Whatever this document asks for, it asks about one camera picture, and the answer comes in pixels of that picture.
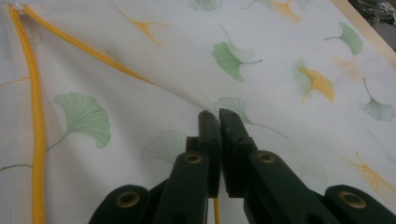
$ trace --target yellow cord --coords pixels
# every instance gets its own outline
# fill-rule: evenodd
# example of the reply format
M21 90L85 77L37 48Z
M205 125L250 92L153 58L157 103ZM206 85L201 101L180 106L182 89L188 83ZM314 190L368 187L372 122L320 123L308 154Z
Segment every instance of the yellow cord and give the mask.
M49 31L53 32L54 34L56 34L57 36L59 36L63 40L69 42L70 44L72 44L72 45L74 45L74 46L76 46L76 47L78 47L78 48L80 48L80 49L82 49L84 51L86 51L87 53L91 54L91 56L93 56L96 59L102 61L103 63L106 63L106 64L108 64L108 65L120 70L121 72L124 72L124 73L130 75L131 77L135 77L137 79L140 79L142 81L145 81L147 83L152 84L151 82L149 82L145 78L143 78L140 75L138 75L136 72L130 70L129 68L123 66L122 64L119 64L119 63L111 60L110 58L108 58L107 56L103 55L99 51L88 47L87 45L85 45L85 44L79 42L78 40L76 40L75 38L73 38L72 36L62 32L61 30L59 30L58 28L54 27L50 23L44 21L41 17L39 17L37 14L35 14L35 12L32 9L30 9L28 6L24 7L23 12L26 13L31 19L33 19L34 21L40 23L42 26L46 27Z
M15 29L21 41L23 52L29 67L31 80L31 101L33 116L34 134L34 156L33 156L33 177L32 177L32 215L33 224L45 223L44 210L44 159L46 152L46 131L41 102L40 77L35 64L35 55L29 43L29 38L23 28L19 12L12 6L8 7L9 16L14 23Z
M219 199L213 199L213 208L215 210L215 224L220 224L220 213L219 213Z

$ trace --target white fabric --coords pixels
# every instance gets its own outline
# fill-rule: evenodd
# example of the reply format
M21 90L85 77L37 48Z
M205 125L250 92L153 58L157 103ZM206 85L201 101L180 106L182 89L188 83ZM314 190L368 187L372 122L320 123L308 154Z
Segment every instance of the white fabric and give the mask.
M125 184L150 189L162 182L172 162L149 156L169 147L182 152L183 139L197 135L198 113L206 109L217 115L226 103L247 116L258 148L278 154L312 190L323 194L329 186L350 185L395 213L395 118L389 107L382 120L363 110L371 97L396 105L396 74L388 63L330 1L291 1L299 22L268 5L274 1L251 6L248 0L208 2L214 4L211 11L198 10L199 0L42 0L31 5L55 27L157 85L116 71L24 19L43 84L48 146L65 136L47 152L47 222L87 223L111 190ZM28 75L7 8L0 8L0 80L5 83ZM126 17L155 22L148 27L153 39ZM361 52L354 54L341 39L325 40L341 35L340 22L358 34ZM214 50L220 43L244 63L240 76L227 74L217 62ZM340 68L340 60L354 61L352 70L359 73L352 76L351 69ZM316 90L304 98L310 81L299 67L326 77L334 98ZM29 90L28 80L0 88L0 168L31 164ZM105 146L84 133L65 134L59 99L71 95L93 98L106 111L110 136ZM388 195L373 190L348 163L361 164L356 152L389 183ZM7 202L0 203L0 223L31 222L30 173L29 168L0 172L1 200ZM222 223L247 223L241 201L227 199L224 190L220 196ZM17 217L19 211L25 215Z

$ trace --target brass screw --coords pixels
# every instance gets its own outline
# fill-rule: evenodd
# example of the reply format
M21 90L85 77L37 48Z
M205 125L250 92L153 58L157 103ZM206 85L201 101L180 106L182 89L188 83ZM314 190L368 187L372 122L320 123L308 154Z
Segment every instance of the brass screw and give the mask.
M338 198L353 208L362 209L367 206L367 202L361 196L345 190L338 193Z
M129 208L135 206L139 201L139 193L134 190L128 190L117 196L116 205L120 208Z
M272 163L275 161L275 158L273 156L264 152L260 153L257 157L261 162L264 163Z
M185 157L186 162L196 164L202 161L202 157L198 154L190 154Z

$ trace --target patterned fabric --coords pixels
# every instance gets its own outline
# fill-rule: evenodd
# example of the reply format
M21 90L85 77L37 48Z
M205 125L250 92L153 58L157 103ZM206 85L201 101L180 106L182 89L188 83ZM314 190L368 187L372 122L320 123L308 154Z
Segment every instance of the patterned fabric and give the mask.
M122 185L167 178L197 115L236 112L312 190L361 189L396 213L396 63L331 1L41 0L23 15L46 121L47 223L87 223ZM31 79L0 5L0 223L32 223ZM221 223L248 223L221 187ZM209 210L208 223L214 223Z

